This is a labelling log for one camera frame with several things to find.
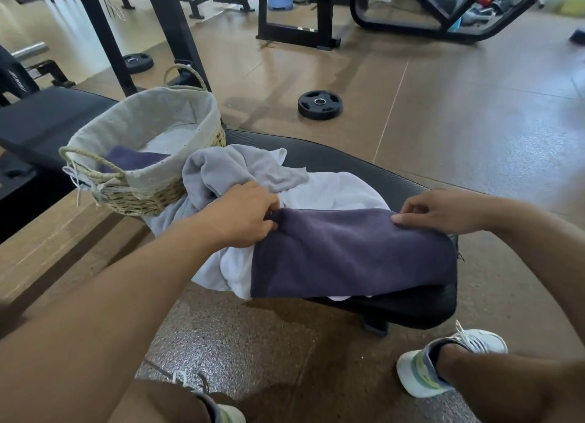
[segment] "person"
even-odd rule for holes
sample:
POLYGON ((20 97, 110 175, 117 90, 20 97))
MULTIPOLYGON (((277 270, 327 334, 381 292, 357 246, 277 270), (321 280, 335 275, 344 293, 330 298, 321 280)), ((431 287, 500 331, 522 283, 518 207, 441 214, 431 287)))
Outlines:
MULTIPOLYGON (((104 270, 0 340, 0 421, 243 423, 180 385, 135 380, 152 338, 193 273, 215 251, 250 246, 275 225, 278 198, 234 186, 200 213, 104 270)), ((428 191, 393 221, 445 233, 491 231, 523 259, 585 336, 585 232, 522 201, 428 191)), ((585 363, 507 354, 505 342, 457 326, 451 337, 406 353, 399 379, 415 397, 456 389, 484 423, 574 423, 585 414, 585 363)))

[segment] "person's left hand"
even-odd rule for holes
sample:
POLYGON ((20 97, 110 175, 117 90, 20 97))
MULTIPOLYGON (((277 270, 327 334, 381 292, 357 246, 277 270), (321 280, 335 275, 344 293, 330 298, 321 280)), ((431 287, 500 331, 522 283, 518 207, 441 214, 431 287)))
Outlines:
POLYGON ((217 240, 218 249, 246 248, 264 239, 276 228, 264 216, 280 209, 278 196, 256 182, 237 184, 208 205, 194 220, 202 222, 209 239, 217 240))

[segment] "ankle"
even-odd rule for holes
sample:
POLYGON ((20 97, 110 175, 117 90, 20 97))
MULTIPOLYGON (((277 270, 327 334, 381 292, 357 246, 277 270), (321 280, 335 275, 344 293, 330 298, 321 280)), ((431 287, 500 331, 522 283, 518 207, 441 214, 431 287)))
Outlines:
POLYGON ((439 350, 437 362, 435 363, 437 373, 443 378, 448 377, 449 372, 453 371, 457 363, 469 354, 470 352, 467 349, 456 343, 442 346, 439 350))

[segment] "folded purple towel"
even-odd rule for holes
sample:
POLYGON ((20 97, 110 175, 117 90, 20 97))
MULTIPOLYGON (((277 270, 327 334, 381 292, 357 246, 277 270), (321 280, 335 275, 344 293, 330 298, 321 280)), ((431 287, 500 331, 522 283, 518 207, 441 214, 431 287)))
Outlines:
POLYGON ((393 224, 384 209, 283 208, 278 230, 254 247, 252 297, 380 295, 457 280, 445 234, 393 224))
MULTIPOLYGON (((104 157, 122 170, 143 169, 164 160, 168 155, 156 152, 136 152, 124 146, 114 146, 104 157)), ((98 171, 108 174, 113 170, 104 164, 98 166, 98 171)))

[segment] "human hand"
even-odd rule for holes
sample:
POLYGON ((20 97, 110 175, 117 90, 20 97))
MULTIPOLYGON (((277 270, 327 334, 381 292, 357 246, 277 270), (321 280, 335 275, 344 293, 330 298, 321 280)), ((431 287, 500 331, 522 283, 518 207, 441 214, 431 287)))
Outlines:
POLYGON ((209 232, 217 249, 246 248, 276 228, 264 216, 277 209, 280 209, 277 195, 256 182, 247 182, 234 185, 194 217, 203 223, 203 230, 209 232))
POLYGON ((470 191, 427 191, 408 198, 392 222, 446 234, 469 234, 497 227, 510 202, 513 200, 470 191))

